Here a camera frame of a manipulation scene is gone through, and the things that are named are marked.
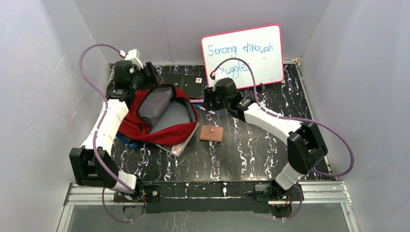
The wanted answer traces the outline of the black hardcover book gold emblem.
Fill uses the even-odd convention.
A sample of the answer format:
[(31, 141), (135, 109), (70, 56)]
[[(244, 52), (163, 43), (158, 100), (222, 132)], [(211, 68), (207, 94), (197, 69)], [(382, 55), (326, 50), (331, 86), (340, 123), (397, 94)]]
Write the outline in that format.
[(174, 75), (170, 82), (176, 88), (182, 90), (189, 98), (200, 99), (202, 97), (205, 83), (202, 77)]

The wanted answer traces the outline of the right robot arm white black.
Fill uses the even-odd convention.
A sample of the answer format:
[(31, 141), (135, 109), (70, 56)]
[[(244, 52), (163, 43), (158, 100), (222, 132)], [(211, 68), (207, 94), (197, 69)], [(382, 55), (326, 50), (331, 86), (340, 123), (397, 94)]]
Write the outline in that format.
[(226, 109), (243, 122), (255, 125), (286, 143), (288, 162), (269, 185), (255, 185), (248, 193), (263, 202), (285, 200), (292, 187), (307, 175), (328, 153), (318, 126), (312, 122), (283, 119), (258, 105), (255, 98), (244, 96), (231, 78), (220, 79), (204, 90), (204, 106), (208, 111)]

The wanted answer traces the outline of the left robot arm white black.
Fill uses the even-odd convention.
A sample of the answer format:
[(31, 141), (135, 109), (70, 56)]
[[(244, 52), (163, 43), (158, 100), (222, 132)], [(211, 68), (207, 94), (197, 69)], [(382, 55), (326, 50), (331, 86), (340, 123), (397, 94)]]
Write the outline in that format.
[(151, 62), (138, 67), (130, 60), (114, 64), (100, 115), (87, 139), (69, 153), (76, 183), (123, 192), (132, 201), (143, 198), (139, 178), (121, 171), (111, 157), (114, 139), (136, 98), (136, 91), (159, 86), (162, 77)]

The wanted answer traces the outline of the red student backpack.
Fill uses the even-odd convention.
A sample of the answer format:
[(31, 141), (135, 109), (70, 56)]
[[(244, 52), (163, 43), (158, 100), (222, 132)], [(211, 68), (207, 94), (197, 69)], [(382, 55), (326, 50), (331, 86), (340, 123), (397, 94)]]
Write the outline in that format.
[(118, 132), (132, 140), (160, 145), (185, 142), (198, 125), (187, 95), (170, 84), (139, 90)]

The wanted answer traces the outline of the Little Women paperback book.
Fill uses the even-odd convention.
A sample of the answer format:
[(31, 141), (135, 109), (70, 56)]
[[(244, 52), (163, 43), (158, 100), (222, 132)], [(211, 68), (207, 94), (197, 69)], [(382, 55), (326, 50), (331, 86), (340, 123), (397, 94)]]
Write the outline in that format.
[(160, 149), (170, 153), (171, 155), (173, 155), (175, 157), (179, 157), (181, 155), (181, 153), (183, 152), (183, 150), (185, 149), (188, 142), (191, 140), (193, 135), (198, 130), (198, 128), (199, 128), (199, 123), (195, 126), (195, 128), (192, 131), (192, 133), (190, 134), (190, 136), (184, 142), (182, 142), (180, 144), (172, 145), (172, 146), (156, 144), (156, 146), (159, 147)]

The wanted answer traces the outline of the blue white marker pen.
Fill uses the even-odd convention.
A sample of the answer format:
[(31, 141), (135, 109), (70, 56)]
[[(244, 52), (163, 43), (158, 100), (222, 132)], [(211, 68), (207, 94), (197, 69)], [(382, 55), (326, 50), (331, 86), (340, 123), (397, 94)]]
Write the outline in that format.
[(207, 112), (208, 114), (211, 114), (211, 115), (214, 115), (214, 116), (217, 115), (216, 112), (214, 112), (214, 111), (209, 111), (209, 110), (205, 109), (204, 107), (199, 106), (199, 105), (197, 105), (197, 104), (195, 104), (194, 107), (195, 107), (196, 109), (201, 110), (201, 111)]

